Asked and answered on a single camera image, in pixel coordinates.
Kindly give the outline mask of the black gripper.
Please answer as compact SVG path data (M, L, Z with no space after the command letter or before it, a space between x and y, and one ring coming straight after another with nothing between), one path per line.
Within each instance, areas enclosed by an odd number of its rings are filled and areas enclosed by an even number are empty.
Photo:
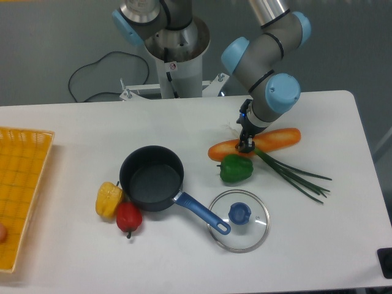
M236 123L240 124L242 130L239 135L239 141L235 148L239 153L248 154L255 149L253 138L255 135L266 129L266 123L257 119L256 124L250 121L252 110L252 99L246 99L239 109L239 118Z

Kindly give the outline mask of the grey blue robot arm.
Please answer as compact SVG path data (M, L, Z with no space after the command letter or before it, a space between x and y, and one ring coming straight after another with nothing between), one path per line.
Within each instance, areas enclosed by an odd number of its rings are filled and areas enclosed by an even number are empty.
M223 52L221 61L250 98L240 110L238 151L254 150L254 137L289 111L300 97L298 81L275 73L274 63L302 46L311 34L306 16L292 12L285 1L251 1L260 23L255 40L240 37ZM210 43L207 25L193 14L190 1L123 1L113 21L132 45L144 45L156 62L164 99L200 97L202 56Z

